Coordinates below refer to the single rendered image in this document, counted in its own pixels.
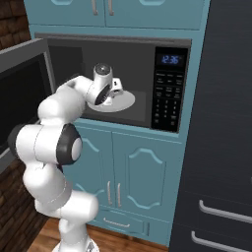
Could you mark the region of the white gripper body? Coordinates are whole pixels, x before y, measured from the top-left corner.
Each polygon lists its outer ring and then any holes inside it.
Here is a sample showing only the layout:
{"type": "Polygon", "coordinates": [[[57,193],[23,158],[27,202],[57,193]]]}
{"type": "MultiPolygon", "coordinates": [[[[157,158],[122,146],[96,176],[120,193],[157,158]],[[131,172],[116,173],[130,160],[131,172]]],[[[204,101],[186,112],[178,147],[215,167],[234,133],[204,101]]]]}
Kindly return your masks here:
{"type": "Polygon", "coordinates": [[[123,95],[123,90],[111,90],[108,97],[115,98],[118,95],[123,95]]]}

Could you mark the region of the white microwave turntable plate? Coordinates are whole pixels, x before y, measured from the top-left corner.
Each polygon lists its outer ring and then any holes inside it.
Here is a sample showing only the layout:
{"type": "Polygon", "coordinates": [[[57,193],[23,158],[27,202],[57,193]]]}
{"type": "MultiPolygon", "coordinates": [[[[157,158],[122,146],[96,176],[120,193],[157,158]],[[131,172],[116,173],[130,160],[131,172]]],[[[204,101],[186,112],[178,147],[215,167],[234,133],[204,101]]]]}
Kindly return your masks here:
{"type": "Polygon", "coordinates": [[[125,110],[135,103],[135,96],[130,92],[124,91],[123,95],[115,98],[108,97],[106,101],[100,105],[88,103],[90,109],[98,112],[118,112],[125,110]]]}

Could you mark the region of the black microwave oven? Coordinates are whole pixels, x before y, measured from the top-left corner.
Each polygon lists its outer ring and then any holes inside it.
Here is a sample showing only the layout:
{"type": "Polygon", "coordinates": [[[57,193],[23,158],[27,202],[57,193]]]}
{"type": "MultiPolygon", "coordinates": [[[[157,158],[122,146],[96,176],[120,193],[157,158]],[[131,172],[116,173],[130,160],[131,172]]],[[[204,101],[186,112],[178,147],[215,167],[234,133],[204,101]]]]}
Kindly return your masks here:
{"type": "Polygon", "coordinates": [[[105,63],[120,80],[115,90],[130,92],[135,103],[118,112],[86,106],[86,119],[177,133],[191,50],[189,39],[37,33],[49,47],[58,85],[80,74],[91,78],[105,63]],[[179,114],[178,120],[171,115],[179,114]]]}

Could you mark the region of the teal panelled cupboard door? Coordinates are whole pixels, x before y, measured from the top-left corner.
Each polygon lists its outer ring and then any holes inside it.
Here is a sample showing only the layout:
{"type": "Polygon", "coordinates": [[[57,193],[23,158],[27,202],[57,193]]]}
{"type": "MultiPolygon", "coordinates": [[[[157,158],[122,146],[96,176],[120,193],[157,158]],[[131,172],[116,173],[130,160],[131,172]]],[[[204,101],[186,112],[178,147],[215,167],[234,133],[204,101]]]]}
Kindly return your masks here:
{"type": "Polygon", "coordinates": [[[79,159],[72,165],[64,165],[63,171],[74,190],[94,194],[103,206],[108,205],[107,182],[110,181],[113,202],[113,157],[111,133],[86,127],[78,127],[83,141],[79,159]]]}
{"type": "Polygon", "coordinates": [[[116,189],[120,209],[172,221],[180,178],[182,145],[147,137],[113,133],[116,189]]]}

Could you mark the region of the grey microwave door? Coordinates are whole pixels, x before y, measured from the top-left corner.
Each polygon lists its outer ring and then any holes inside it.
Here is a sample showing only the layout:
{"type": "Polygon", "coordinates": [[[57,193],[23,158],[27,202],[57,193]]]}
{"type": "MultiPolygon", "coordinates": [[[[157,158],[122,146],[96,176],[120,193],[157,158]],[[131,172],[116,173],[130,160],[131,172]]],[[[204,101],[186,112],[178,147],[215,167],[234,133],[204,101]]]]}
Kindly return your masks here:
{"type": "Polygon", "coordinates": [[[7,138],[16,125],[37,123],[37,108],[55,92],[45,39],[36,38],[0,51],[0,174],[15,159],[7,138]]]}

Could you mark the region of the black fridge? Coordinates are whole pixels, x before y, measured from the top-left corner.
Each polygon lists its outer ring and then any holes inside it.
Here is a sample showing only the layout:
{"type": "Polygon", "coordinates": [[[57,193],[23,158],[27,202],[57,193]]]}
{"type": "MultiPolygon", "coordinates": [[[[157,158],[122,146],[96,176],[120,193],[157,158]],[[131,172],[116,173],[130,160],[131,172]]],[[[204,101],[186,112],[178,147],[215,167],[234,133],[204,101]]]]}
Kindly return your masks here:
{"type": "Polygon", "coordinates": [[[196,236],[252,250],[252,0],[211,0],[169,252],[223,252],[196,236]]]}

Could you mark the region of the teal drawer front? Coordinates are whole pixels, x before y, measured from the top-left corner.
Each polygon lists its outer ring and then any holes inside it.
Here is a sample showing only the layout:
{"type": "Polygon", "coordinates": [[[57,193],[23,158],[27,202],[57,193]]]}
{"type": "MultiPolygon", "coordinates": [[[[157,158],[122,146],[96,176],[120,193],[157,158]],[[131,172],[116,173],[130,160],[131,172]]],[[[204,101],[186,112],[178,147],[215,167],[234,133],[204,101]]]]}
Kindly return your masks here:
{"type": "Polygon", "coordinates": [[[134,215],[126,212],[100,208],[94,220],[89,221],[90,225],[105,228],[111,231],[126,234],[148,240],[157,244],[166,245],[170,235],[170,222],[134,215]],[[110,221],[123,224],[130,223],[129,228],[123,228],[103,221],[106,217],[110,221]]]}

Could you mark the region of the teal cupboard frame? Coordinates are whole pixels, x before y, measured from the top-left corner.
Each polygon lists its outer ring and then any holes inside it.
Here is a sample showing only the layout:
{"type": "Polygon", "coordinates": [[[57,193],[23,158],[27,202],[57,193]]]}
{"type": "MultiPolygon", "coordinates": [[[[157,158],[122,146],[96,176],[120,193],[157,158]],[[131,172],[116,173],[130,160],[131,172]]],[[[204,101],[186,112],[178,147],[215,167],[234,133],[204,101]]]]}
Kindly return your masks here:
{"type": "MultiPolygon", "coordinates": [[[[209,13],[210,1],[206,0],[203,9],[202,21],[198,30],[165,30],[165,29],[130,29],[130,28],[111,28],[106,25],[106,7],[107,0],[103,0],[104,10],[104,26],[91,27],[91,26],[50,26],[50,25],[31,25],[31,36],[37,38],[35,35],[39,33],[53,33],[53,34],[73,34],[73,35],[106,35],[106,36],[127,36],[127,37],[149,37],[149,38],[179,38],[189,39],[191,41],[191,50],[188,60],[187,77],[184,87],[183,105],[181,109],[181,121],[179,131],[177,133],[154,130],[146,127],[132,126],[120,123],[113,123],[107,121],[99,121],[86,119],[84,114],[75,123],[78,127],[86,127],[111,133],[126,134],[138,137],[147,137],[157,140],[164,140],[168,142],[178,142],[182,145],[182,163],[185,154],[186,141],[188,136],[190,117],[193,106],[193,99],[196,91],[197,77],[199,73],[199,65],[201,52],[203,47],[204,34],[206,23],[209,13]]],[[[109,208],[121,212],[126,212],[118,208],[115,184],[115,171],[114,171],[114,154],[113,154],[113,141],[112,141],[112,157],[113,157],[113,173],[114,173],[114,192],[113,202],[111,206],[103,206],[99,204],[99,208],[109,208]]]]}

